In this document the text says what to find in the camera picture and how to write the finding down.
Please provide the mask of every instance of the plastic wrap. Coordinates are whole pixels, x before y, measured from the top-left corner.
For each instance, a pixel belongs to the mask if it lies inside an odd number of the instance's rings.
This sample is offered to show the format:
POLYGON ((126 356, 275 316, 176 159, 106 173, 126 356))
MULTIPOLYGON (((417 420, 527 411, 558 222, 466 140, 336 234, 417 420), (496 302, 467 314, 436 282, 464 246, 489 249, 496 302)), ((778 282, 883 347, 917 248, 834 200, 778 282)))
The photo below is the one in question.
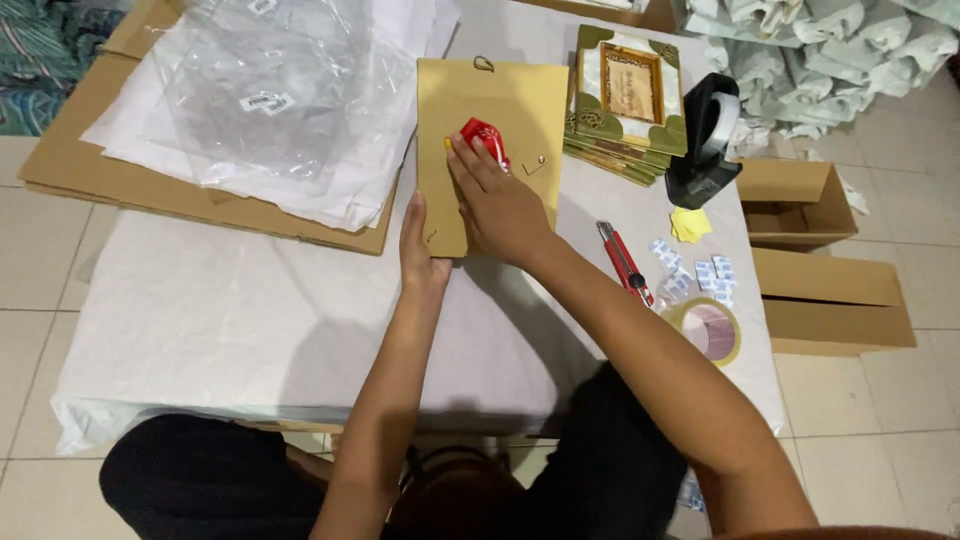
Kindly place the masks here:
POLYGON ((197 184, 307 182, 323 195, 329 158, 389 132, 397 94, 415 92, 414 59, 376 39, 370 10, 368 0, 203 0, 164 40, 165 89, 143 138, 182 150, 197 184))

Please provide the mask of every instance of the white table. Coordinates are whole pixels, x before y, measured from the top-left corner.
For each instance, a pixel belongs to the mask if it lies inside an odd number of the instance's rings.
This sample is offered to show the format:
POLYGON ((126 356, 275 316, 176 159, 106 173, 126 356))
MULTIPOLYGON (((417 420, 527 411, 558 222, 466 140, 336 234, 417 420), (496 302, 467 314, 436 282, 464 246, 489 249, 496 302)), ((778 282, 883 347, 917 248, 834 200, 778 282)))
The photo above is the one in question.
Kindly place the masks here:
MULTIPOLYGON (((450 58, 565 64, 579 24, 617 28, 503 0, 461 5, 450 58)), ((684 88, 708 72, 695 39, 620 30, 677 45, 684 88)), ((416 160, 407 160, 381 258, 121 212, 52 399, 64 425, 59 450, 109 440, 166 410, 342 423, 396 300, 397 235, 415 183, 416 160)), ((643 188, 564 156, 557 231, 611 276, 597 219, 614 223, 653 284, 665 278, 647 249, 658 237, 684 256, 691 273, 695 259, 731 259, 738 280, 732 311, 743 343, 723 371, 776 430, 783 409, 736 187, 707 204, 715 233, 695 245, 670 236, 672 209, 662 180, 643 188)), ((469 259, 454 270, 444 300, 421 423, 536 432, 598 358, 595 344, 536 282, 488 259, 469 259)))

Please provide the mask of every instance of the red utility knife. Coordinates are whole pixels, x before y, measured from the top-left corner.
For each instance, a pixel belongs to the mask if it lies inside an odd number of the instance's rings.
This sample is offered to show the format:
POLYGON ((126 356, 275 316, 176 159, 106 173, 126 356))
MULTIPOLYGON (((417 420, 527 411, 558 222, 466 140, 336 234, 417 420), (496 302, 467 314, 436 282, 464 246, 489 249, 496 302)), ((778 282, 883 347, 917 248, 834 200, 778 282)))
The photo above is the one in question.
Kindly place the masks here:
POLYGON ((634 260, 630 257, 630 252, 623 245, 620 234, 613 229, 609 221, 598 221, 597 230, 603 237, 603 247, 607 248, 607 255, 616 269, 616 275, 620 277, 623 288, 630 291, 630 294, 643 299, 647 307, 654 306, 654 295, 647 288, 647 281, 643 274, 636 269, 634 260))

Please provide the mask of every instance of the green fabric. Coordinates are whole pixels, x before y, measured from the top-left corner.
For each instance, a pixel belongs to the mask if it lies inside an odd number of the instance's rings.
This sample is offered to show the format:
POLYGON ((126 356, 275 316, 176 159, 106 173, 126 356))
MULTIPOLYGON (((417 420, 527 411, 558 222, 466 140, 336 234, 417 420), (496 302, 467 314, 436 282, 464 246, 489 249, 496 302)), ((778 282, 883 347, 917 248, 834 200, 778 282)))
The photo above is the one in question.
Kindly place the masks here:
POLYGON ((105 0, 0 0, 0 135, 41 135, 125 12, 105 0))

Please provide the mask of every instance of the tape roll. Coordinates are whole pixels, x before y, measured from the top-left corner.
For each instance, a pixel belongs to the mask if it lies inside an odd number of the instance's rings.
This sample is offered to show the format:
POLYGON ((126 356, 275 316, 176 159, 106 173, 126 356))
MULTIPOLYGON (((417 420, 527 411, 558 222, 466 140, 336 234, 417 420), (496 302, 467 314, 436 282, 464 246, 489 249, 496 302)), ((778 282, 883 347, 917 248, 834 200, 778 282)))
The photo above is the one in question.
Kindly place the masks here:
POLYGON ((712 158, 723 151, 730 142, 730 137, 733 136, 736 121, 740 119, 740 98, 722 92, 713 92, 710 94, 710 100, 713 102, 711 109, 717 114, 717 123, 713 133, 704 141, 704 146, 700 150, 700 160, 712 158))
POLYGON ((660 316, 717 367, 730 364, 740 352, 740 325, 729 309, 712 298, 695 298, 660 316))

